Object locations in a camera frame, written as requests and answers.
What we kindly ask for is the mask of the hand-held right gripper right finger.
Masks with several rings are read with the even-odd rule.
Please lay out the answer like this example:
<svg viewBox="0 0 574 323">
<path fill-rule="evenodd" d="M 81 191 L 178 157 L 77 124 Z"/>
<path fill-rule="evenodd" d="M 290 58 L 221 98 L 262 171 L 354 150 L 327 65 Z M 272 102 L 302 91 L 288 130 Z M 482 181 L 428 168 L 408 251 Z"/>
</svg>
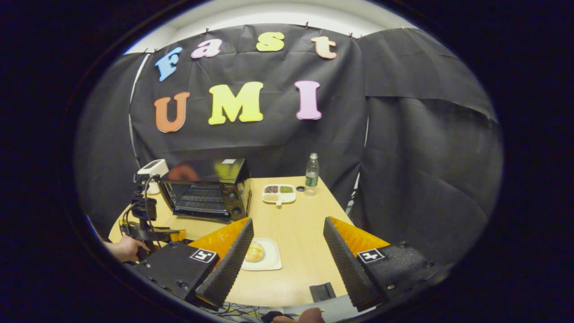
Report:
<svg viewBox="0 0 574 323">
<path fill-rule="evenodd" d="M 358 311 L 407 302 L 438 284 L 448 270 L 408 242 L 390 244 L 334 217 L 325 219 L 322 233 Z"/>
</svg>

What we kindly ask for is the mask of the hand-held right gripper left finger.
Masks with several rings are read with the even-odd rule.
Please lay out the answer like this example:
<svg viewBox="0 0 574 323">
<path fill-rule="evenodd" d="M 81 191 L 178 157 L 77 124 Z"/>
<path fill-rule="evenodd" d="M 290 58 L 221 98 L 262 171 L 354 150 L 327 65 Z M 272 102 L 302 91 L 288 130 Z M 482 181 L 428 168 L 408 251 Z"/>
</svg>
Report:
<svg viewBox="0 0 574 323">
<path fill-rule="evenodd" d="M 254 237 L 243 218 L 185 244 L 170 242 L 135 266 L 144 282 L 195 306 L 224 305 Z"/>
</svg>

